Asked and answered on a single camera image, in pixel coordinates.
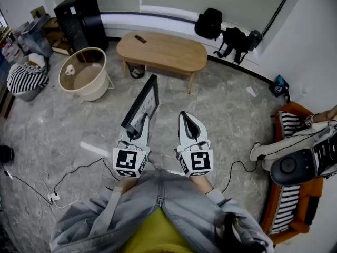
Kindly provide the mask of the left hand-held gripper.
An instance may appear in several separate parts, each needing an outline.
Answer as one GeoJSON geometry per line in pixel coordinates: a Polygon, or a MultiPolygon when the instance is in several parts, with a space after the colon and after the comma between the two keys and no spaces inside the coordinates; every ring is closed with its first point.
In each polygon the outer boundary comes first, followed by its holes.
{"type": "MultiPolygon", "coordinates": [[[[144,114],[138,123],[140,126],[135,141],[148,144],[150,118],[144,114]]],[[[113,149],[113,169],[119,176],[139,178],[148,162],[150,148],[144,145],[129,143],[127,129],[121,127],[118,145],[113,149]]]]}

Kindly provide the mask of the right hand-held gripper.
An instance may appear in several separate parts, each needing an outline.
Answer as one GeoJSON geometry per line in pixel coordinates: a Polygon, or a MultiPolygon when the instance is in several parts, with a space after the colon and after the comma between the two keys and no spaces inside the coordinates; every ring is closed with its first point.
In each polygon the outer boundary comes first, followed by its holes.
{"type": "Polygon", "coordinates": [[[196,116],[188,112],[179,114],[179,142],[187,140],[196,144],[179,145],[177,159],[187,177],[204,176],[213,170],[213,150],[210,148],[206,126],[196,116]]]}

